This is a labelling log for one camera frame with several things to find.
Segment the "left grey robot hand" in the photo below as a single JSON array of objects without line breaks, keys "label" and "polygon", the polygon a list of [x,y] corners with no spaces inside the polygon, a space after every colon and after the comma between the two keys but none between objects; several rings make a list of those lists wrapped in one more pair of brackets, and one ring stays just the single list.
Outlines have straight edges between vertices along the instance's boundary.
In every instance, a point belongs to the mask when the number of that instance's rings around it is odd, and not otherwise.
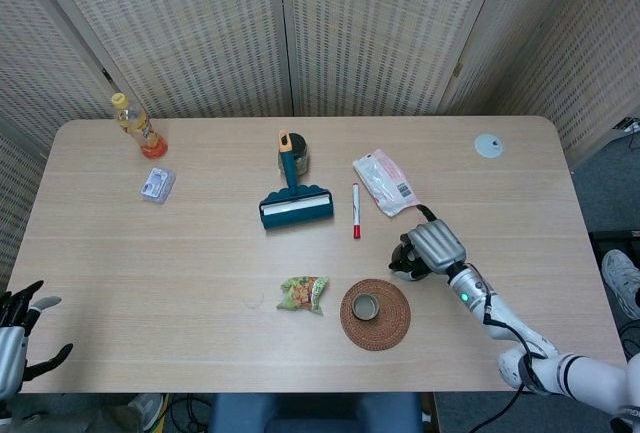
[{"label": "left grey robot hand", "polygon": [[70,355],[74,345],[67,343],[52,358],[29,365],[28,344],[42,313],[61,302],[58,296],[47,296],[33,302],[44,285],[38,280],[15,293],[1,295],[1,402],[6,403],[30,382],[58,368]]}]

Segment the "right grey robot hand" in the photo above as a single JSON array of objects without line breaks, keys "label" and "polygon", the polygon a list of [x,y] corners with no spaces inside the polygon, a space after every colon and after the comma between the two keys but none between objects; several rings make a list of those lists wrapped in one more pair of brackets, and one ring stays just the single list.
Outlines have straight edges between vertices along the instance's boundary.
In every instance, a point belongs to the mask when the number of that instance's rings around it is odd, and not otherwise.
[{"label": "right grey robot hand", "polygon": [[423,223],[400,236],[389,269],[408,281],[430,274],[455,277],[466,268],[466,250],[440,219]]}]

